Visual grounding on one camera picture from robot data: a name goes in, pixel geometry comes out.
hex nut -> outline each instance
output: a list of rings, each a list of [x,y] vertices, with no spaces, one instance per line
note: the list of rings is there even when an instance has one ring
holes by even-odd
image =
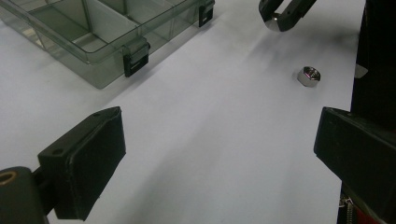
[[[320,82],[320,72],[306,66],[298,73],[297,79],[306,87],[315,87]]]

black plastic latch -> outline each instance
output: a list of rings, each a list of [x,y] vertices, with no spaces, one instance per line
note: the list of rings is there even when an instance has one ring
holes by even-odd
[[[149,42],[144,37],[128,44],[123,50],[124,74],[130,77],[149,62]]]
[[[213,6],[215,0],[206,1],[204,6],[199,7],[199,27],[205,25],[208,21],[213,18]]]

clear plastic organizer box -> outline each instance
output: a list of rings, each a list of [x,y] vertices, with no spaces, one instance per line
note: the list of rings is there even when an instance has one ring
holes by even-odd
[[[0,19],[98,89],[149,61],[214,0],[0,0]]]

